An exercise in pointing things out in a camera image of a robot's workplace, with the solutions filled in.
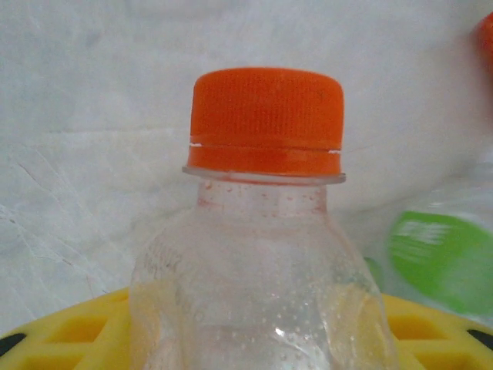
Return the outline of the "clear plastic bottle orange cap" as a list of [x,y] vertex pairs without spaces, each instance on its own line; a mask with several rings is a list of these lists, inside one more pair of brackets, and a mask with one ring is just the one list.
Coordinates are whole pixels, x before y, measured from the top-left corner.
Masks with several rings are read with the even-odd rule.
[[475,26],[473,35],[485,73],[493,83],[493,12]]
[[378,287],[327,209],[343,127],[329,77],[198,78],[184,168],[197,201],[136,258],[130,370],[398,370]]

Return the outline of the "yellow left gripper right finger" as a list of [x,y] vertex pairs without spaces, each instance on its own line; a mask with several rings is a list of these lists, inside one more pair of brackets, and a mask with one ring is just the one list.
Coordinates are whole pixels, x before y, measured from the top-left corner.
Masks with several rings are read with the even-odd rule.
[[493,329],[384,295],[401,370],[493,370]]

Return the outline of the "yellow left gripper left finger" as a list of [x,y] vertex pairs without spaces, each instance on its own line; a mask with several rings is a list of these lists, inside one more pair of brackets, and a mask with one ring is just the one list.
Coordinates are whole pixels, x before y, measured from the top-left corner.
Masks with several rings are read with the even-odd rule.
[[0,335],[0,370],[129,370],[128,290]]

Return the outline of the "clear bottle green label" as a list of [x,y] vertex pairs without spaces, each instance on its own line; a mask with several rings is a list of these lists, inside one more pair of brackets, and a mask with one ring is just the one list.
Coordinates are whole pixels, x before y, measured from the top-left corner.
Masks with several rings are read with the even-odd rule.
[[493,328],[493,147],[407,200],[364,256],[384,293]]

